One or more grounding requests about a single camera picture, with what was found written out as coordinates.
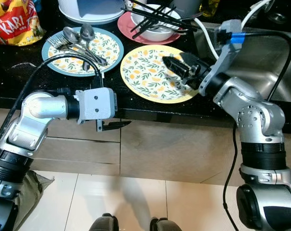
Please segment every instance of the stainless steel sink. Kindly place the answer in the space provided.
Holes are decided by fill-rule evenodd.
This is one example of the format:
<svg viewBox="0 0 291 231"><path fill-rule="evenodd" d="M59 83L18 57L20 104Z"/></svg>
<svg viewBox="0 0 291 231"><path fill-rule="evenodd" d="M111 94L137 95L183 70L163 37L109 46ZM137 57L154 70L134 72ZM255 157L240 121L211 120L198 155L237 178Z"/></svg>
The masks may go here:
<svg viewBox="0 0 291 231"><path fill-rule="evenodd" d="M210 37L214 37L213 29L218 24L204 23ZM245 28L246 31L264 31ZM212 58L203 32L195 33L196 44L201 58ZM239 77L253 85L264 98L273 87L285 64L289 52L287 43L277 37L246 38L242 49L226 74ZM291 102L291 63L280 82L272 100Z"/></svg>

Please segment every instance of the yellow plate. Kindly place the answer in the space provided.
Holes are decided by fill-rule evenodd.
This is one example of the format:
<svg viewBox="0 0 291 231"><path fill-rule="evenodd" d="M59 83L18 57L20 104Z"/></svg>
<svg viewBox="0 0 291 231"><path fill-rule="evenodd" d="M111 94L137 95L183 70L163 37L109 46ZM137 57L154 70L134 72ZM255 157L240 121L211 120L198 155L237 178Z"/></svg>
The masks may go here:
<svg viewBox="0 0 291 231"><path fill-rule="evenodd" d="M125 84L138 96L157 103L180 103L194 97L198 91L183 85L180 77L168 70L163 56L180 57L181 50L148 45L129 52L121 63L121 76Z"/></svg>

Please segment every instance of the red snack bag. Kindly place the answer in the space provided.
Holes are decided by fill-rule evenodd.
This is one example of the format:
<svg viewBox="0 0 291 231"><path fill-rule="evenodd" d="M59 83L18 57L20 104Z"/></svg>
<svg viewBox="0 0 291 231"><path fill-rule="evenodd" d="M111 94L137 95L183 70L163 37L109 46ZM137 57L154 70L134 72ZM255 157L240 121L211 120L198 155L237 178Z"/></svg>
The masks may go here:
<svg viewBox="0 0 291 231"><path fill-rule="evenodd" d="M44 33L32 0L0 0L0 44L25 46Z"/></svg>

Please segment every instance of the white bowl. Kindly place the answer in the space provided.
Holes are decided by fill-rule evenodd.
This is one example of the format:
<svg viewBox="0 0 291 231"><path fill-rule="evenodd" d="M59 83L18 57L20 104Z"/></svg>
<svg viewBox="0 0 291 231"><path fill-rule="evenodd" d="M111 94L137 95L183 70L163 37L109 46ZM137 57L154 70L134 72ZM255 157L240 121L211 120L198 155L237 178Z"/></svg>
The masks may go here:
<svg viewBox="0 0 291 231"><path fill-rule="evenodd" d="M154 9L157 9L158 7L160 7L160 5L156 5L156 4L147 4L147 5L154 8ZM146 9L146 8L139 6L139 5L136 6L135 8L152 13L151 10ZM166 7L163 10L163 12L167 13L169 10L170 10L170 8ZM179 14L176 13L175 11L172 11L171 13L169 13L169 15L171 17L176 18L176 19L180 18ZM143 21L143 19L144 19L144 16L139 15L139 14L135 14L135 13L131 13L131 20L135 25L139 24L141 21ZM173 26L171 24L167 24L167 23L163 23L163 22L159 22L159 24L167 26L167 27L175 29L175 30L179 29L178 26ZM150 41L159 42L159 41L164 41L164 40L170 38L173 34L174 34L174 32L170 29L159 28L157 30L148 29L148 30L144 31L140 36L147 39L147 40L150 40Z"/></svg>
<svg viewBox="0 0 291 231"><path fill-rule="evenodd" d="M58 0L59 9L68 19L77 23L105 24L116 20L124 11L123 0Z"/></svg>

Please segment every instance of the blue-rimmed plate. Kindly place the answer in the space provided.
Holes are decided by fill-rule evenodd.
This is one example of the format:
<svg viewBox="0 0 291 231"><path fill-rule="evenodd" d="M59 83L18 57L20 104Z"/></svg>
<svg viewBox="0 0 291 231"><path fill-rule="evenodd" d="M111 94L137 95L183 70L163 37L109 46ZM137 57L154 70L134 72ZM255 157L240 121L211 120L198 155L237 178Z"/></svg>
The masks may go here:
<svg viewBox="0 0 291 231"><path fill-rule="evenodd" d="M73 28L75 31L80 32L81 27ZM110 33L109 31L93 28L95 31L95 39L90 42L89 49L95 52L96 55L104 57L108 61L107 66L97 65L100 71L106 72L114 68L123 58L124 47L121 40ZM63 34L62 31L54 34L51 38L57 39L58 34ZM46 60L56 54L69 53L69 51L59 51L45 42L41 55L43 60ZM88 71L82 69L83 61L76 58L62 58L48 64L52 70L67 76L86 77L92 76L94 73L91 67Z"/></svg>

